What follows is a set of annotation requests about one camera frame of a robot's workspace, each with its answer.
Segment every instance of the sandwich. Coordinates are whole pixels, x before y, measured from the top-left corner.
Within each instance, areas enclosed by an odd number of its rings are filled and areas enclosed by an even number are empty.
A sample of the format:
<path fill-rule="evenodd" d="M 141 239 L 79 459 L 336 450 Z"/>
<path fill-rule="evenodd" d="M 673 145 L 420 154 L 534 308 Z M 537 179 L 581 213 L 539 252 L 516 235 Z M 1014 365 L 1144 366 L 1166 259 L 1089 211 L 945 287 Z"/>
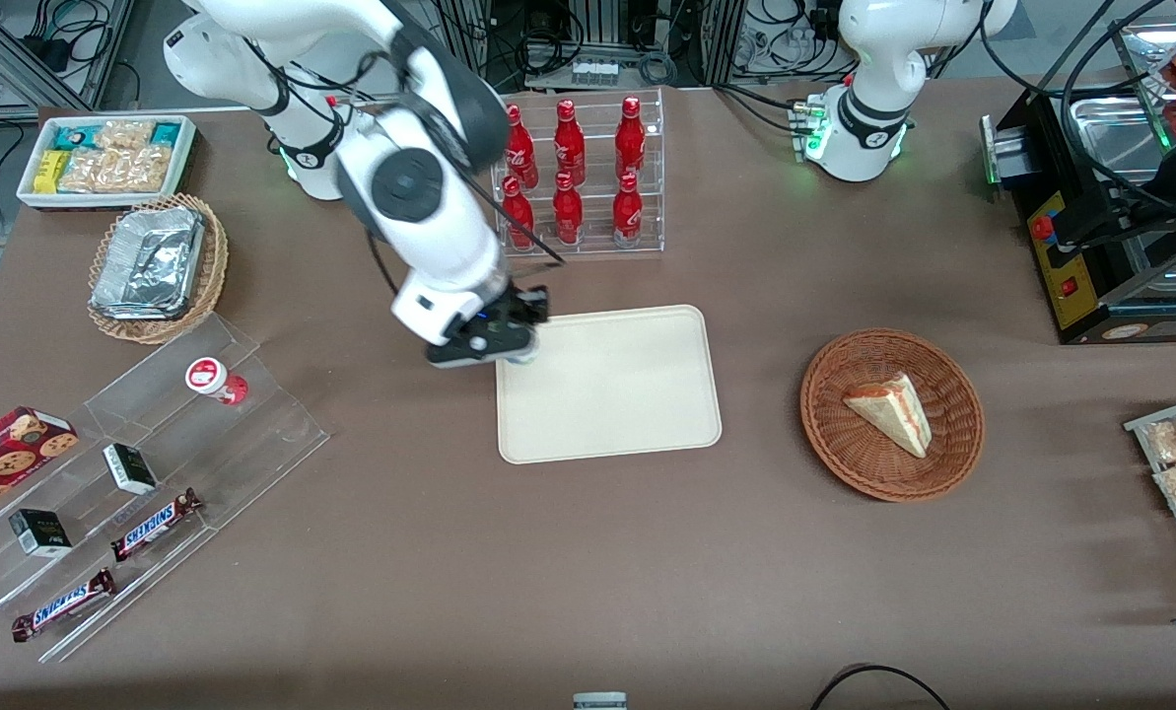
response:
<path fill-rule="evenodd" d="M 898 373 L 891 381 L 856 387 L 846 393 L 843 401 L 908 454 L 924 458 L 934 433 L 929 430 L 929 420 L 924 418 L 916 387 L 906 374 Z"/>

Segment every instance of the tabletop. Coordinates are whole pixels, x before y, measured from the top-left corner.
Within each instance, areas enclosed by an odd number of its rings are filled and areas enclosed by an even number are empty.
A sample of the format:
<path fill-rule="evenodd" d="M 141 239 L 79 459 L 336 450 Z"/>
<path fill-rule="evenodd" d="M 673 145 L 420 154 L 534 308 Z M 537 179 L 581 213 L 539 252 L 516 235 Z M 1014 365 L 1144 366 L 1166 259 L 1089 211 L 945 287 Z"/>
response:
<path fill-rule="evenodd" d="M 1176 402 L 1176 346 L 1057 346 L 981 168 L 978 116 L 1015 98 L 931 83 L 902 156 L 848 185 L 713 91 L 664 89 L 666 252 L 540 280 L 555 314 L 701 309 L 722 440 L 528 467 L 496 453 L 494 368 L 425 363 L 347 208 L 286 179 L 259 116 L 196 113 L 218 309 L 334 436 L 64 664 L 0 628 L 0 706 L 789 709 L 871 661 L 953 706 L 1176 709 L 1176 527 L 1120 426 Z M 149 354 L 83 308 L 111 219 L 16 219 L 0 415 L 68 413 Z M 808 360 L 870 327 L 978 388 L 983 460 L 946 498 L 866 498 L 796 421 Z"/>

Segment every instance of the coca-cola bottle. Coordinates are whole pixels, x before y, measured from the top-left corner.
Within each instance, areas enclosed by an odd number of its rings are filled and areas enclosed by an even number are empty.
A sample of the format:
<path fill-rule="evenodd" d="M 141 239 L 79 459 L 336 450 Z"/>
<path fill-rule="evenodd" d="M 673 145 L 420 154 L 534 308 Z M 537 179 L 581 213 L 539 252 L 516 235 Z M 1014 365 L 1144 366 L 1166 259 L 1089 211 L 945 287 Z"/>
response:
<path fill-rule="evenodd" d="M 614 169 L 622 180 L 627 170 L 641 174 L 644 167 L 644 126 L 641 125 L 641 100 L 635 95 L 623 99 L 623 120 L 614 134 Z"/>
<path fill-rule="evenodd" d="M 584 156 L 583 129 L 575 119 L 575 102 L 569 99 L 557 101 L 557 133 L 552 136 L 557 153 L 557 170 L 568 172 L 575 186 L 588 179 L 588 158 Z"/>
<path fill-rule="evenodd" d="M 505 181 L 501 181 L 501 187 L 505 188 L 505 202 L 502 202 L 505 210 L 512 215 L 514 220 L 526 226 L 526 229 L 534 230 L 534 210 L 530 210 L 529 199 L 526 199 L 524 194 L 521 194 L 521 185 L 515 176 L 505 175 Z M 516 250 L 529 252 L 530 248 L 534 247 L 534 242 L 530 242 L 530 237 L 522 234 L 521 229 L 516 228 L 516 225 L 512 221 L 508 221 L 508 230 L 509 239 L 513 242 L 513 248 L 516 248 Z"/>
<path fill-rule="evenodd" d="M 509 103 L 508 113 L 509 143 L 505 149 L 505 162 L 521 187 L 530 189 L 540 183 L 540 168 L 534 166 L 534 141 L 530 140 L 530 132 L 521 125 L 521 108 Z"/>
<path fill-rule="evenodd" d="M 557 193 L 552 197 L 552 210 L 557 216 L 557 239 L 566 247 L 574 247 L 582 237 L 583 201 L 568 172 L 557 174 Z"/>
<path fill-rule="evenodd" d="M 641 240 L 641 209 L 644 201 L 636 193 L 636 174 L 628 170 L 619 180 L 619 194 L 614 196 L 614 243 L 621 248 L 633 248 Z"/>

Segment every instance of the wicker basket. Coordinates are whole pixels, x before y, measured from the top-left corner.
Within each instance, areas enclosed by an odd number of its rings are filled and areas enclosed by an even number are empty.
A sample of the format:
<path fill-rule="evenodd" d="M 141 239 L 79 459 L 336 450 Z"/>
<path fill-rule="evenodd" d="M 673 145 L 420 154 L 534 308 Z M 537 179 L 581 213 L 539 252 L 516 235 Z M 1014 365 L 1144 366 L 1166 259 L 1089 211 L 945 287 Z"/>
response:
<path fill-rule="evenodd" d="M 844 393 L 907 373 L 934 433 L 916 458 L 853 413 Z M 818 351 L 802 379 L 802 426 L 816 454 L 841 481 L 893 502 L 933 500 L 956 488 L 978 464 L 985 422 L 978 393 L 960 364 L 915 335 L 862 329 Z"/>
<path fill-rule="evenodd" d="M 172 197 L 155 199 L 154 202 L 146 202 L 132 207 L 132 212 L 167 210 L 172 207 L 191 207 L 206 219 L 206 232 L 203 234 L 203 253 L 198 262 L 198 276 L 194 283 L 194 297 L 192 306 L 183 317 L 174 321 L 115 321 L 96 314 L 88 306 L 88 315 L 106 335 L 140 342 L 142 346 L 159 346 L 159 343 L 172 340 L 182 333 L 191 331 L 215 309 L 219 301 L 219 292 L 223 288 L 223 269 L 228 268 L 228 237 L 223 234 L 223 225 L 215 219 L 215 213 L 201 199 L 189 196 L 189 194 L 173 194 Z M 88 288 L 95 288 L 96 277 L 101 274 L 101 267 L 106 264 L 106 252 L 111 246 L 111 236 L 114 234 L 114 225 L 106 229 L 106 239 L 101 239 L 101 246 L 96 248 L 96 257 L 88 269 Z"/>

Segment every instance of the acrylic bottle rack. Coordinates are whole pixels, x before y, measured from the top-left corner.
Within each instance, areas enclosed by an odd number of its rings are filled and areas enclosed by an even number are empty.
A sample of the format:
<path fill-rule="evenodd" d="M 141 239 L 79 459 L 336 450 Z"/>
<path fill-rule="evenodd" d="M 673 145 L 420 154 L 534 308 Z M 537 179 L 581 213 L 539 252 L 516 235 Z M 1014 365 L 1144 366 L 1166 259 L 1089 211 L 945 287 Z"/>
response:
<path fill-rule="evenodd" d="M 644 126 L 644 167 L 637 175 L 636 189 L 644 201 L 641 212 L 641 236 L 633 248 L 621 248 L 614 243 L 614 196 L 619 194 L 619 174 L 614 167 L 614 134 L 623 115 L 623 99 L 636 95 L 641 100 L 641 122 Z M 555 105 L 528 107 L 520 95 L 508 98 L 521 107 L 521 122 L 530 132 L 534 141 L 534 162 L 540 170 L 540 183 L 524 190 L 534 210 L 534 234 L 548 247 L 563 256 L 634 254 L 662 252 L 666 247 L 666 180 L 662 116 L 662 93 L 646 91 L 601 91 L 600 93 L 574 94 L 575 116 L 583 129 L 587 145 L 588 176 L 579 186 L 583 202 L 582 239 L 577 247 L 568 247 L 556 237 L 552 196 L 556 193 L 557 159 L 553 153 L 552 135 L 557 129 Z M 505 162 L 492 167 L 492 186 L 496 202 L 505 199 L 501 180 L 507 174 Z M 505 252 L 510 257 L 547 257 L 539 248 L 519 252 L 508 236 L 508 220 L 496 212 L 496 233 L 505 242 Z"/>

